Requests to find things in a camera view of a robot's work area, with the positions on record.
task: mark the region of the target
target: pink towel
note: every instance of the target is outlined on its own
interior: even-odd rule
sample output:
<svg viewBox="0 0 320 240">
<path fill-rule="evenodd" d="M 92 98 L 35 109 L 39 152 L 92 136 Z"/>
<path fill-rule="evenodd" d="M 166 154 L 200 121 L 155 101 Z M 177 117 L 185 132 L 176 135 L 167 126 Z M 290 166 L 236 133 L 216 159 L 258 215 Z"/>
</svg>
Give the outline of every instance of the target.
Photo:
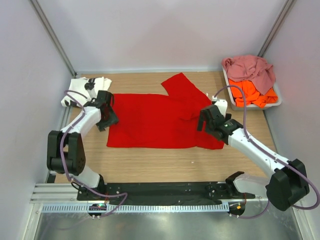
<svg viewBox="0 0 320 240">
<path fill-rule="evenodd" d="M 273 65 L 258 56 L 245 55 L 227 57 L 222 60 L 227 77 L 234 82 L 250 80 L 255 88 L 265 95 L 276 81 Z"/>
</svg>

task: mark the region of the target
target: wooden tabletop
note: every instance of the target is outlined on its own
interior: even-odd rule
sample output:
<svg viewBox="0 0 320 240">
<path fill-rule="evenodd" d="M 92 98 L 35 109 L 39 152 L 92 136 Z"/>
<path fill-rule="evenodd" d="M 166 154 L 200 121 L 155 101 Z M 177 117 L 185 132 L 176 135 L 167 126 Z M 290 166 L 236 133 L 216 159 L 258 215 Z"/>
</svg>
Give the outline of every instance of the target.
<svg viewBox="0 0 320 240">
<path fill-rule="evenodd" d="M 104 76 L 112 80 L 109 89 L 112 93 L 154 93 L 167 95 L 161 83 L 172 77 L 172 72 L 157 73 L 117 73 L 91 74 L 87 78 Z M 225 86 L 222 72 L 184 72 L 187 78 L 203 93 L 214 95 Z M 227 90 L 219 98 L 228 100 L 228 113 L 240 123 L 243 112 L 233 111 Z M 80 113 L 74 108 L 71 120 Z M 269 128 L 262 110 L 247 113 L 248 131 L 267 147 L 275 150 Z M 158 148 L 113 148 L 106 147 L 108 128 L 99 132 L 93 127 L 83 140 L 86 164 L 103 175 L 107 183 L 142 182 L 199 182 L 224 181 L 237 172 L 264 176 L 264 173 L 251 160 L 238 150 L 225 145 L 221 150 L 200 147 L 187 149 Z M 64 175 L 57 175 L 56 183 L 67 183 Z"/>
</svg>

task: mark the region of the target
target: white plastic basket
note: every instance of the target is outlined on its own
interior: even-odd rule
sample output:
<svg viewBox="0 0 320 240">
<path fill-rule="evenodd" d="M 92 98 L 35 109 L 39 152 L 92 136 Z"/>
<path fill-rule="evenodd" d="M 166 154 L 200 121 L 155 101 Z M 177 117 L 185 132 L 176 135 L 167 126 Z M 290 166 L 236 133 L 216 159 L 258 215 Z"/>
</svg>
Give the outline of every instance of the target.
<svg viewBox="0 0 320 240">
<path fill-rule="evenodd" d="M 225 84 L 226 85 L 230 85 L 228 77 L 227 77 L 227 72 L 226 72 L 224 67 L 222 67 L 222 69 L 223 69 L 223 75 L 224 75 Z M 228 87 L 227 90 L 228 90 L 230 101 L 231 101 L 231 108 L 233 110 L 235 110 L 235 111 L 243 111 L 244 110 L 243 107 L 236 106 L 236 102 L 234 100 L 234 96 L 231 93 L 230 87 Z M 250 104 L 250 105 L 246 106 L 246 109 L 247 110 L 265 110 L 265 109 L 268 109 L 268 108 L 273 107 L 273 106 L 279 106 L 281 104 L 281 102 L 282 102 L 282 98 L 281 98 L 281 95 L 280 95 L 280 91 L 279 91 L 277 82 L 274 83 L 273 90 L 278 96 L 278 101 L 276 103 L 267 103 L 264 108 L 258 107 L 255 104 Z"/>
</svg>

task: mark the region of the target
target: gray wall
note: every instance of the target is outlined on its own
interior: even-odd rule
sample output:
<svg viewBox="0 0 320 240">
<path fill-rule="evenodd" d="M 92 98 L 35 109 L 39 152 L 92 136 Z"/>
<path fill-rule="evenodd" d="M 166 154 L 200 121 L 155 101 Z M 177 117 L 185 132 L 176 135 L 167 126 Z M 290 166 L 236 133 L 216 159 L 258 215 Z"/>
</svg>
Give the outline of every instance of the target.
<svg viewBox="0 0 320 240">
<path fill-rule="evenodd" d="M 278 151 L 302 160 L 320 189 L 320 1 L 299 0 L 276 36 L 266 58 L 274 64 L 283 102 L 266 111 Z M 315 203 L 313 190 L 304 205 Z M 318 234 L 320 207 L 306 211 Z"/>
<path fill-rule="evenodd" d="M 0 233 L 18 239 L 35 183 L 44 182 L 47 136 L 71 75 L 27 0 L 0 7 Z"/>
<path fill-rule="evenodd" d="M 75 70 L 105 73 L 216 70 L 258 54 L 285 0 L 39 3 Z"/>
</svg>

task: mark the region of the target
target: orange fabric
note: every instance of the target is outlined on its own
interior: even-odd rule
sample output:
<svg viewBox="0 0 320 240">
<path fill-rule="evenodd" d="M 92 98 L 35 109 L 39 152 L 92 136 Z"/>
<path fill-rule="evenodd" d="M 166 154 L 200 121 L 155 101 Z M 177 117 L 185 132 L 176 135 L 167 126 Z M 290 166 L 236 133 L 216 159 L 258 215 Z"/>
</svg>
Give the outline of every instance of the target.
<svg viewBox="0 0 320 240">
<path fill-rule="evenodd" d="M 265 95 L 262 95 L 257 91 L 255 85 L 249 80 L 235 82 L 229 79 L 229 84 L 242 88 L 245 95 L 246 105 L 255 104 L 260 108 L 264 108 L 266 104 L 274 104 L 278 101 L 278 96 L 273 88 L 270 88 Z M 235 98 L 235 105 L 237 107 L 244 107 L 244 99 L 242 98 L 242 94 L 239 89 L 231 87 L 231 93 Z"/>
</svg>

